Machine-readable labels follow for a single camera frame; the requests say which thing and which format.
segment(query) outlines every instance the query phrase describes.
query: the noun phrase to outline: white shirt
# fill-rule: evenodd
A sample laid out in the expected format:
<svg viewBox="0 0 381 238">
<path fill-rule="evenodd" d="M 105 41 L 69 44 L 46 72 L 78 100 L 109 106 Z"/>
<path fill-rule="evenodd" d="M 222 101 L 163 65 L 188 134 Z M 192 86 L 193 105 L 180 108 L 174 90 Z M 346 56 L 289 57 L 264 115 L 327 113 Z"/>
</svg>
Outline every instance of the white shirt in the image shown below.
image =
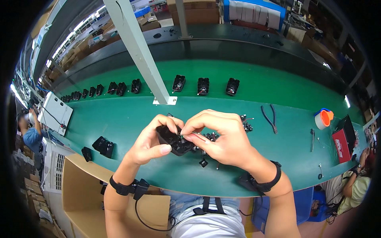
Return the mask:
<svg viewBox="0 0 381 238">
<path fill-rule="evenodd" d="M 202 204 L 190 207 L 176 217 L 178 224 L 171 231 L 172 238 L 246 238 L 242 218 L 237 210 L 223 206 L 226 215 L 208 213 L 191 217 L 194 208 L 202 208 Z M 209 209 L 217 210 L 217 207 L 210 204 Z"/>
</svg>

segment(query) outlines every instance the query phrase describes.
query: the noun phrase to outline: hand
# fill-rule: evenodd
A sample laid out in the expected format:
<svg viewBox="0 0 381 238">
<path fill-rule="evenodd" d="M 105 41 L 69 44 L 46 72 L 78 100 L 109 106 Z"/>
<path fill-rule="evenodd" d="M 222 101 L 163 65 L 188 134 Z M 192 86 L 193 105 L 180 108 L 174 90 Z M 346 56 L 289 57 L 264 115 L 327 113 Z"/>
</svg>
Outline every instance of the hand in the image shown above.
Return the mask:
<svg viewBox="0 0 381 238">
<path fill-rule="evenodd" d="M 364 165 L 365 165 L 365 161 L 366 161 L 366 159 L 368 158 L 369 153 L 370 153 L 370 149 L 369 149 L 369 147 L 365 148 L 365 149 L 362 151 L 362 153 L 361 153 L 361 155 L 360 155 L 360 165 L 361 165 L 361 168 L 364 167 Z"/>
<path fill-rule="evenodd" d="M 202 131 L 204 127 L 216 130 L 220 134 L 216 142 L 200 134 L 192 134 L 193 131 Z M 234 113 L 204 110 L 186 122 L 181 134 L 222 164 L 245 169 L 245 165 L 248 165 L 256 154 L 247 138 L 240 116 Z"/>
<path fill-rule="evenodd" d="M 184 122 L 174 117 L 157 115 L 149 125 L 142 130 L 135 144 L 126 153 L 123 160 L 133 162 L 137 165 L 144 165 L 152 158 L 159 158 L 169 154 L 172 147 L 168 144 L 160 145 L 156 134 L 156 128 L 161 125 L 166 125 L 171 132 L 177 134 L 176 125 L 183 128 Z"/>
</svg>

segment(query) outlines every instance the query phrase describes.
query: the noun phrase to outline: metal bracket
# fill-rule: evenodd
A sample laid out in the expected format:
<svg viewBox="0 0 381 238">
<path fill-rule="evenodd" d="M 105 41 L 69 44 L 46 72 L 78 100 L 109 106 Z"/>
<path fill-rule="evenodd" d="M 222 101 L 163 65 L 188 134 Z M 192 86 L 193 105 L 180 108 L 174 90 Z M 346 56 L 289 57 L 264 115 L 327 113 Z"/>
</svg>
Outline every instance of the metal bracket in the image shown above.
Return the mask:
<svg viewBox="0 0 381 238">
<path fill-rule="evenodd" d="M 179 37 L 179 40 L 181 40 L 181 39 L 192 39 L 192 38 L 193 38 L 193 35 L 180 36 L 180 37 Z"/>
<path fill-rule="evenodd" d="M 169 100 L 168 100 L 168 104 L 160 104 L 159 101 L 156 98 L 154 98 L 154 101 L 153 101 L 152 104 L 156 104 L 156 105 L 176 105 L 176 102 L 177 102 L 177 97 L 170 96 Z"/>
</svg>

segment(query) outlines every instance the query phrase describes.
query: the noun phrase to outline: blue crate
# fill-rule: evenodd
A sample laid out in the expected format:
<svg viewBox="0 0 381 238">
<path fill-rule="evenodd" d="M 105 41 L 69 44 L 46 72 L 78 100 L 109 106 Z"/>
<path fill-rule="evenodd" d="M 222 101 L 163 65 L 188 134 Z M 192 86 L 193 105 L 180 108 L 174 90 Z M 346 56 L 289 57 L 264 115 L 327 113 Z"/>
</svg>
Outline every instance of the blue crate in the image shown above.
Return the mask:
<svg viewBox="0 0 381 238">
<path fill-rule="evenodd" d="M 312 198 L 314 187 L 302 189 L 294 192 L 295 208 L 296 208 L 296 223 L 302 224 L 307 221 L 311 211 Z M 267 221 L 267 215 L 270 209 L 270 199 L 267 196 L 263 197 L 263 203 L 260 197 L 254 198 L 253 215 L 251 222 L 253 225 L 264 233 Z"/>
<path fill-rule="evenodd" d="M 312 200 L 319 200 L 319 213 L 315 217 L 309 217 L 307 221 L 309 222 L 321 222 L 327 219 L 330 215 L 327 215 L 325 212 L 327 210 L 327 202 L 325 201 L 325 192 L 324 191 L 314 191 L 314 196 Z"/>
</svg>

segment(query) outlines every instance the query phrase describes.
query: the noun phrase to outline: fingernail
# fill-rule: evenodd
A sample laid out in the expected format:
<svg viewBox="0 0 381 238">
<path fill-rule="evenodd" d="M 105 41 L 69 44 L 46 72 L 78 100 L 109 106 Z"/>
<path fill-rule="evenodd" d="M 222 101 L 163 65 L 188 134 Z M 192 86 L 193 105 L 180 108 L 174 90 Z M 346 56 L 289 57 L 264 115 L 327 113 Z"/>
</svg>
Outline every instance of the fingernail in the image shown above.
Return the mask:
<svg viewBox="0 0 381 238">
<path fill-rule="evenodd" d="M 171 150 L 172 150 L 172 147 L 170 145 L 162 145 L 160 148 L 160 151 L 162 154 L 167 154 L 171 152 Z"/>
<path fill-rule="evenodd" d="M 184 136 L 184 139 L 186 139 L 187 141 L 192 142 L 192 138 L 190 136 Z"/>
</svg>

